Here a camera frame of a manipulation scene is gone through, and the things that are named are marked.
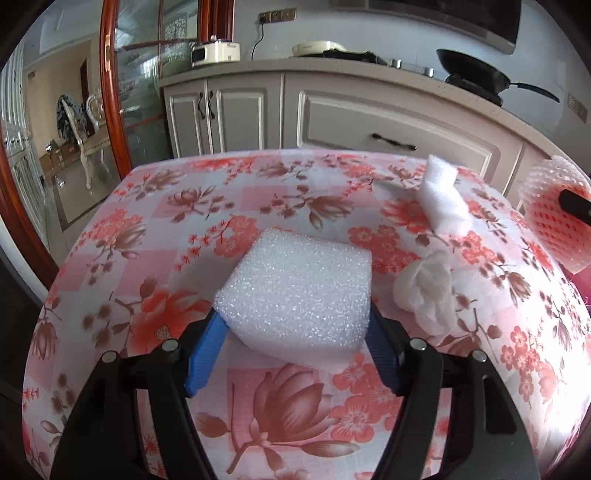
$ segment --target floor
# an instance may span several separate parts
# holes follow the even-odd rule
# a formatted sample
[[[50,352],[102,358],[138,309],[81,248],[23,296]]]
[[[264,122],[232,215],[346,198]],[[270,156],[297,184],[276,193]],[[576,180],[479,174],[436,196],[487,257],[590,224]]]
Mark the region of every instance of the floor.
[[[97,152],[89,157],[89,162],[93,172],[90,190],[86,190],[85,172],[79,160],[53,175],[45,187],[47,239],[50,254],[58,265],[120,182],[110,148],[104,150],[102,161]]]

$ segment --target white cabinet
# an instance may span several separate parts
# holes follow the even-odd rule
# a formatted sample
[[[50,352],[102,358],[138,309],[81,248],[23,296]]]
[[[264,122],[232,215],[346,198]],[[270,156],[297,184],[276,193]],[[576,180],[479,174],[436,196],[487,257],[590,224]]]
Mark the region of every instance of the white cabinet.
[[[523,150],[515,165],[515,174],[505,192],[505,197],[516,209],[519,210],[521,207],[521,199],[519,198],[519,192],[517,191],[519,183],[525,179],[531,167],[546,158],[548,158],[548,155],[541,150],[528,143],[524,144]]]
[[[280,147],[281,83],[279,73],[207,79],[207,114],[216,153]]]
[[[522,144],[475,113],[404,87],[329,74],[285,77],[285,148],[434,154],[504,191]]]
[[[206,81],[174,85],[167,93],[166,114],[175,158],[213,153]]]
[[[549,156],[458,103],[359,72],[208,71],[164,86],[176,157],[319,147],[434,154],[475,170],[518,206],[519,181]]]

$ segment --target pan handle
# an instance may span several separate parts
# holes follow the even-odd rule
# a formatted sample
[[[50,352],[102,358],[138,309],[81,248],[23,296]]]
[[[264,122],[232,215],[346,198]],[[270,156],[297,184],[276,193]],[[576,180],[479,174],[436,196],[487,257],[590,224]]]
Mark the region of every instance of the pan handle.
[[[535,85],[530,85],[529,83],[511,83],[511,85],[517,85],[517,88],[523,88],[524,90],[531,90],[532,92],[539,93],[540,95],[544,95],[545,97],[552,98],[553,101],[560,103],[560,99],[550,93],[548,90],[544,90],[543,88],[536,87]]]

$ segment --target wall socket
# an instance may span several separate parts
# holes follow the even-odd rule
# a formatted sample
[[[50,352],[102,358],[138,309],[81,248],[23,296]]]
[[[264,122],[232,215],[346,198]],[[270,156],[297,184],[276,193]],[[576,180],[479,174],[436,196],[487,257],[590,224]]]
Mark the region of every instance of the wall socket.
[[[569,93],[568,103],[569,108],[575,112],[584,123],[587,123],[587,109],[572,93]]]
[[[289,22],[296,19],[295,8],[284,8],[282,10],[272,10],[269,12],[262,12],[259,14],[259,23],[261,18],[264,18],[264,23]]]

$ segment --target rice cooker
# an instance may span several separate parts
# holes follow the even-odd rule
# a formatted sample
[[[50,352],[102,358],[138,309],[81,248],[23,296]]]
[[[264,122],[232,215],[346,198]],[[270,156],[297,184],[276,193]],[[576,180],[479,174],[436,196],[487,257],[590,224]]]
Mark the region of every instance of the rice cooker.
[[[191,49],[191,67],[200,67],[224,61],[240,61],[240,44],[211,36],[208,42]]]

